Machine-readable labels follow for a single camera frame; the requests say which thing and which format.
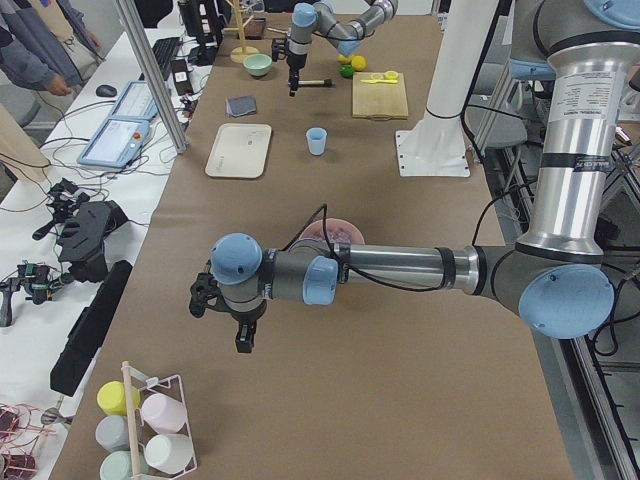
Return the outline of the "black monitor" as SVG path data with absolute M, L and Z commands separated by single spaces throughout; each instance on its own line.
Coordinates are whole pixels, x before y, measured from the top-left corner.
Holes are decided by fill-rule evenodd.
M 195 38 L 199 46 L 221 44 L 222 26 L 215 1 L 178 0 L 177 5 L 188 36 Z

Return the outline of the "aluminium frame post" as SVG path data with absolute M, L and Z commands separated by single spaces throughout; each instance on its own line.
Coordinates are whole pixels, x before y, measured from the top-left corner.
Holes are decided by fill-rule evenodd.
M 176 152 L 181 154 L 187 149 L 187 139 L 174 111 L 171 96 L 152 52 L 135 2 L 133 0 L 114 0 L 114 5 L 167 133 Z

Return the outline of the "yellow cup in rack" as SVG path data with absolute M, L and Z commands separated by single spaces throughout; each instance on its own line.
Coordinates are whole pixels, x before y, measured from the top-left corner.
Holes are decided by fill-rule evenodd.
M 102 385 L 96 401 L 106 415 L 127 415 L 125 385 L 122 381 L 110 381 Z

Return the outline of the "mint green bowl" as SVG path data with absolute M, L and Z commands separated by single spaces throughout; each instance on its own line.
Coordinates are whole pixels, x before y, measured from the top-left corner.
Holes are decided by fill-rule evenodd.
M 244 70 L 253 78 L 262 78 L 271 70 L 273 60 L 269 55 L 256 53 L 243 60 Z

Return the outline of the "black keyboard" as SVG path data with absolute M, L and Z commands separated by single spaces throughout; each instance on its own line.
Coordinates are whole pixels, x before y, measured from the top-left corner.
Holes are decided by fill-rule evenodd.
M 171 61 L 175 59 L 181 46 L 179 37 L 165 37 L 158 39 L 152 46 L 152 52 L 161 69 L 170 69 Z

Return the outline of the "pale green cup in rack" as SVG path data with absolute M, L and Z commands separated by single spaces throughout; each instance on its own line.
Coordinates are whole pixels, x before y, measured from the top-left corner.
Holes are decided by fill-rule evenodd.
M 99 469 L 101 480 L 129 480 L 132 475 L 132 461 L 129 451 L 110 453 L 102 461 Z

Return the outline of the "teach pendant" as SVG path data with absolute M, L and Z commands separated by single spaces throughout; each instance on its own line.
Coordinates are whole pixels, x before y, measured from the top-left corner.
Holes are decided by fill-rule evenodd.
M 152 92 L 146 81 L 130 81 L 119 94 L 111 115 L 151 120 L 158 114 Z
M 149 134 L 148 120 L 107 118 L 77 159 L 79 165 L 102 169 L 122 169 L 141 152 Z

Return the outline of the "light blue plastic cup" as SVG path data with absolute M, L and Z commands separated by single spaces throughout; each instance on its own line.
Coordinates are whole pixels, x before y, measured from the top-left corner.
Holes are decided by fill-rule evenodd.
M 314 156 L 323 155 L 326 149 L 328 133 L 324 128 L 312 127 L 306 131 L 309 153 Z

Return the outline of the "steel ice scoop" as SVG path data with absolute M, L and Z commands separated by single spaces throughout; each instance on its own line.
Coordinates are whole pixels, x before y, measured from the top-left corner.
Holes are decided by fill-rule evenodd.
M 282 29 L 282 28 L 277 28 L 277 27 L 266 27 L 266 30 L 271 32 L 271 33 L 275 33 L 275 34 L 279 34 L 279 35 L 283 35 L 283 36 L 289 36 L 290 35 L 290 29 Z

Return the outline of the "standing person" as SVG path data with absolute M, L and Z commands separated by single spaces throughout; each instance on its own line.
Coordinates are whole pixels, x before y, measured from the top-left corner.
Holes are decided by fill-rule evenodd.
M 69 1 L 1 3 L 1 70 L 18 87 L 70 96 L 95 72 L 100 49 Z

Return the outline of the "black computer mouse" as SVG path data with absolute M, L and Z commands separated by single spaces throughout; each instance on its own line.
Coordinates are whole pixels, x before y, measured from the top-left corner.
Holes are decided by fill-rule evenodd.
M 96 88 L 95 95 L 100 98 L 114 98 L 118 95 L 118 90 L 112 85 L 101 84 Z

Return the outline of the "wooden cup tree stand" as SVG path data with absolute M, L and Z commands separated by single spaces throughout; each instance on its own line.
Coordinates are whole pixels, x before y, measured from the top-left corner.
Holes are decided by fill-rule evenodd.
M 226 31 L 237 33 L 240 40 L 240 46 L 231 51 L 230 59 L 234 63 L 242 64 L 247 57 L 259 53 L 256 47 L 248 44 L 246 38 L 246 27 L 254 20 L 254 14 L 251 13 L 247 18 L 244 18 L 245 9 L 240 6 L 239 0 L 226 0 L 226 3 L 231 7 L 235 19 L 235 26 L 227 27 Z

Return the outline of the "black speaker bar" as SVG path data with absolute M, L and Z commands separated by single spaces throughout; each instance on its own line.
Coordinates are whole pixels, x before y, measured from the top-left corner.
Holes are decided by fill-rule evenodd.
M 50 372 L 53 391 L 69 397 L 75 394 L 103 345 L 131 271 L 132 265 L 128 261 L 116 262 L 91 304 L 82 310 Z

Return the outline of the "yellow lemon near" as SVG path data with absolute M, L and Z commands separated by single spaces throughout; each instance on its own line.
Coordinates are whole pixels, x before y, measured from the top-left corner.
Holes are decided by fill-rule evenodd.
M 362 55 L 353 55 L 350 60 L 350 65 L 355 71 L 362 72 L 367 68 L 367 61 Z

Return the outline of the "cream rabbit serving tray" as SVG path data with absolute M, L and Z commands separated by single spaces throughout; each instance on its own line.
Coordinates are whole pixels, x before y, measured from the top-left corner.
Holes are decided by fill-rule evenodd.
M 267 124 L 225 123 L 216 134 L 205 166 L 212 178 L 256 179 L 265 169 L 272 128 Z

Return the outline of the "teach pendant lower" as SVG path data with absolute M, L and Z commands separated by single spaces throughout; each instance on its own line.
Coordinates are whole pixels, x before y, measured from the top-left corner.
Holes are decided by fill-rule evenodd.
M 79 165 L 102 169 L 122 169 L 141 152 L 149 134 L 148 120 L 107 118 L 77 159 Z

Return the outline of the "teach pendant upper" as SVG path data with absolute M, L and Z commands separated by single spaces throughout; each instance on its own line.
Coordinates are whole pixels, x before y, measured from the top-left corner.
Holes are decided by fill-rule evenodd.
M 111 115 L 151 120 L 158 114 L 152 92 L 146 81 L 130 81 L 119 94 Z

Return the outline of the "pink bowl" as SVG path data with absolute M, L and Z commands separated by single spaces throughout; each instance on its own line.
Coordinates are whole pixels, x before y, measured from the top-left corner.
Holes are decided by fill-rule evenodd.
M 330 243 L 365 244 L 363 234 L 355 225 L 337 218 L 327 218 L 326 221 L 316 220 L 299 235 L 299 239 L 319 242 L 324 242 L 325 238 L 328 238 Z

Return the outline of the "grey cup in rack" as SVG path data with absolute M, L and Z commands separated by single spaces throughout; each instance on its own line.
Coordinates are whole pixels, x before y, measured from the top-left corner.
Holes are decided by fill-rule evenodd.
M 96 426 L 95 440 L 110 453 L 129 450 L 128 418 L 120 415 L 104 417 Z

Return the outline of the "white cup in rack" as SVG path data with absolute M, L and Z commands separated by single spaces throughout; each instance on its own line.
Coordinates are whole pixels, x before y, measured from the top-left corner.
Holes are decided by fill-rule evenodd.
M 170 475 L 184 471 L 193 454 L 192 440 L 179 433 L 155 435 L 144 449 L 147 464 Z

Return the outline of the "white cup rack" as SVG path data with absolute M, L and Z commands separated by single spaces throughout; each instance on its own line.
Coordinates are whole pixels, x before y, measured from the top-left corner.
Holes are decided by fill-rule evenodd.
M 177 433 L 187 435 L 193 444 L 193 457 L 189 465 L 182 472 L 174 475 L 163 473 L 149 466 L 144 457 L 144 449 L 148 441 L 156 433 L 141 418 L 140 408 L 146 398 L 154 393 L 163 393 L 169 397 L 183 403 L 187 410 L 186 398 L 182 378 L 178 374 L 165 378 L 150 376 L 136 369 L 132 364 L 124 361 L 121 365 L 123 383 L 125 385 L 125 398 L 129 429 L 129 442 L 132 461 L 133 479 L 184 479 L 187 475 L 195 472 L 199 467 L 196 455 L 192 429 L 189 423 L 188 411 L 187 422 Z

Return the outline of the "pink cup in rack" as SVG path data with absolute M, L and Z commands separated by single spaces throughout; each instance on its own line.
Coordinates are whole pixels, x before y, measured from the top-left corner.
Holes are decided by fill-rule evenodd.
M 140 413 L 144 423 L 159 434 L 177 433 L 187 422 L 184 404 L 163 393 L 146 398 Z

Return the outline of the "green lime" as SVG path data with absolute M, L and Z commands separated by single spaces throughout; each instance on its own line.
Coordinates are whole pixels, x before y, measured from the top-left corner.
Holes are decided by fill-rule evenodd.
M 339 69 L 342 78 L 350 79 L 354 76 L 354 69 L 351 65 L 342 65 Z

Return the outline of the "wooden cutting board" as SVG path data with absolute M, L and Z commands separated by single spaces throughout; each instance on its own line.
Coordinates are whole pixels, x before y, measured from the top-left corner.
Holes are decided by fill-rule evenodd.
M 372 120 L 405 120 L 409 116 L 404 76 L 397 84 L 366 84 L 360 79 L 384 78 L 385 72 L 356 72 L 352 80 L 352 116 Z

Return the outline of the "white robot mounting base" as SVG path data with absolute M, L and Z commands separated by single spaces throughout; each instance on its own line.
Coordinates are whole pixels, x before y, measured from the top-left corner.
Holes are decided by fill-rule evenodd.
M 402 177 L 470 176 L 463 131 L 464 106 L 482 64 L 487 38 L 508 1 L 453 1 L 429 89 L 423 118 L 396 132 Z

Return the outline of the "clear ice cubes pile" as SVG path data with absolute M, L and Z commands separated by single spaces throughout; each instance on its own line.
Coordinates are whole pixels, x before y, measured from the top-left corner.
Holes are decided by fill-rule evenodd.
M 330 227 L 327 226 L 326 230 L 323 230 L 321 225 L 316 225 L 310 230 L 308 236 L 314 240 L 324 242 L 328 240 L 330 243 L 349 243 L 356 244 L 360 240 L 360 236 L 357 232 L 349 230 L 348 228 Z

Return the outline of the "grey folded cloth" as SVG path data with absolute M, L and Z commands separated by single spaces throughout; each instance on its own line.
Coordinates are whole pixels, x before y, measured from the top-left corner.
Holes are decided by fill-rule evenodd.
M 226 99 L 226 113 L 233 118 L 257 113 L 257 103 L 254 96 L 230 97 Z

